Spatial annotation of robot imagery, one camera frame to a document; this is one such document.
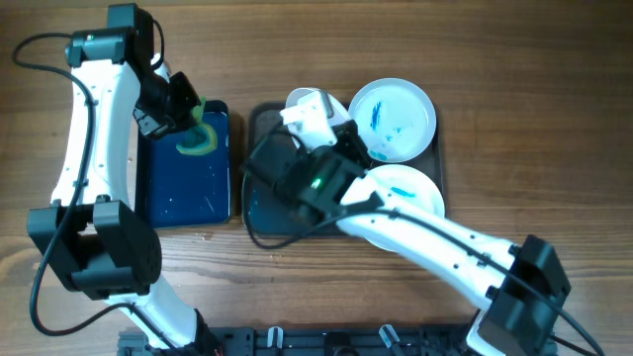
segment wooden table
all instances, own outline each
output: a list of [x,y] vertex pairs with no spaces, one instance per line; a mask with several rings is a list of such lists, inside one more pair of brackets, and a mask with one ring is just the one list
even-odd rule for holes
[[[450,217],[517,242],[527,233],[551,241],[573,284],[567,311],[607,354],[630,354],[632,5],[248,2],[143,7],[162,24],[172,68],[201,95],[226,101],[236,124],[300,86],[347,101],[382,77],[418,84],[441,122]],[[31,34],[105,26],[107,3],[0,5],[3,355],[111,355],[117,333],[132,326],[113,313],[76,335],[48,338],[28,317],[41,256],[26,235],[26,216],[47,205],[56,183],[72,98],[65,79],[20,69],[10,53]],[[62,66],[64,45],[37,44],[23,58]],[[236,131],[231,139],[242,137]],[[306,241],[270,253],[248,240],[239,218],[160,235],[164,275],[210,325],[413,325],[467,321],[475,311],[426,271],[359,240]],[[45,276],[46,325],[73,325],[102,307],[67,293],[50,271]],[[580,340],[563,322],[556,330]]]

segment blue stain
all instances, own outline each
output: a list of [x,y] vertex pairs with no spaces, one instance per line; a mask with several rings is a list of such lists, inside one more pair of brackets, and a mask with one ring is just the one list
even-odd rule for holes
[[383,106],[383,102],[378,102],[374,107],[374,111],[372,112],[372,123],[369,125],[374,132],[378,127],[378,123],[380,122],[380,108]]
[[415,193],[409,193],[408,191],[404,190],[404,189],[400,189],[398,187],[392,187],[392,190],[396,193],[396,194],[400,194],[403,197],[407,197],[407,198],[415,198]]
[[369,155],[377,159],[387,160],[387,156],[380,152],[374,152],[370,150]]

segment wood grain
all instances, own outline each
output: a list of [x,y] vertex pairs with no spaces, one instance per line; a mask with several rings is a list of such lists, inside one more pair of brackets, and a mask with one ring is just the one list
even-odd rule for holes
[[[172,68],[235,118],[300,86],[348,101],[381,77],[418,84],[444,136],[451,218],[517,242],[535,233],[554,243],[573,284],[566,309],[608,355],[630,354],[633,5],[195,3],[144,8],[164,29]],[[31,34],[104,26],[106,4],[0,3],[3,355],[111,355],[117,333],[132,326],[116,313],[51,339],[35,332],[27,307],[40,256],[26,216],[46,206],[58,177],[71,95],[65,79],[20,69],[10,54]],[[35,44],[24,58],[64,65],[63,45]],[[474,312],[429,273],[362,241],[306,241],[271,254],[252,245],[238,218],[160,234],[166,278],[211,325],[417,324]],[[46,274],[47,325],[69,326],[101,307]],[[557,331],[579,341],[562,322]]]

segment table surface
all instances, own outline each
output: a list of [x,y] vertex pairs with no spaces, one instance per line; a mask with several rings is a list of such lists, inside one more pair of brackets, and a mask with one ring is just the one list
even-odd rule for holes
[[[199,94],[228,103],[235,161],[243,155],[240,124],[257,104],[301,86],[349,101],[372,80],[410,80],[438,112],[452,219],[516,242],[534,233],[553,243],[573,285],[567,311],[607,354],[630,353],[632,4],[249,2],[143,3],[162,25],[172,69]],[[47,338],[28,317],[41,256],[26,217],[47,206],[56,184],[72,98],[65,79],[18,68],[10,53],[28,35],[105,26],[107,3],[0,4],[3,355],[111,355],[118,332],[133,326],[113,313],[76,335]],[[23,58],[63,66],[64,45],[35,44]],[[360,240],[271,253],[249,241],[239,218],[160,236],[163,274],[213,326],[414,325],[467,321],[475,312],[430,273]],[[68,327],[102,306],[46,274],[46,325]],[[562,321],[556,330],[580,341]]]

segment blue tray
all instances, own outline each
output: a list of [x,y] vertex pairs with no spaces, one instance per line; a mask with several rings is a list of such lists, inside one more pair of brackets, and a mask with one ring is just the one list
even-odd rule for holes
[[160,140],[138,134],[135,212],[153,228],[225,223],[230,217],[228,107],[207,102],[202,120],[218,134],[218,148],[203,156],[176,149],[185,133]]

